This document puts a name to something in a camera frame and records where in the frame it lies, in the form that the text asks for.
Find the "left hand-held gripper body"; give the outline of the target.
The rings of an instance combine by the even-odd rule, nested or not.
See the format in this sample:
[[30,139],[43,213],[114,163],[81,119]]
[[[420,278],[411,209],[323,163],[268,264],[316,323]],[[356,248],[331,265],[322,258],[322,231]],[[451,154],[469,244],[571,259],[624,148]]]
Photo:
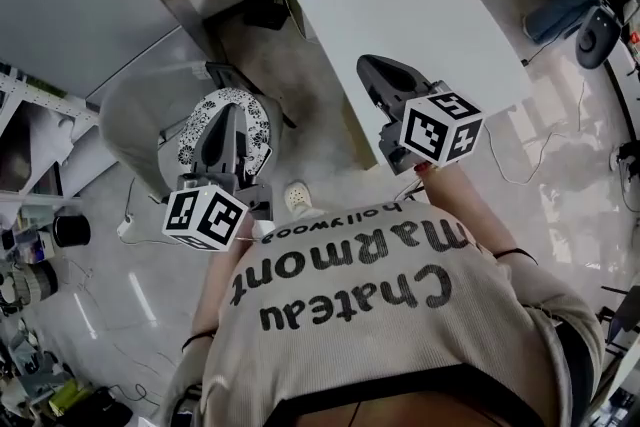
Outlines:
[[185,173],[167,199],[162,234],[195,250],[224,252],[274,227],[272,200],[261,178],[242,185],[232,173]]

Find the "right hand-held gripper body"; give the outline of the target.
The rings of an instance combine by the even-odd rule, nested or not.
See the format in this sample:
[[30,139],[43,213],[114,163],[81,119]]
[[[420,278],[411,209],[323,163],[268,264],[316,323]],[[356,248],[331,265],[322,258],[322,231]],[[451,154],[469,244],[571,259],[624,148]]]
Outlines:
[[444,167],[470,155],[484,126],[484,112],[442,81],[425,81],[379,107],[388,117],[379,148],[396,175],[420,162]]

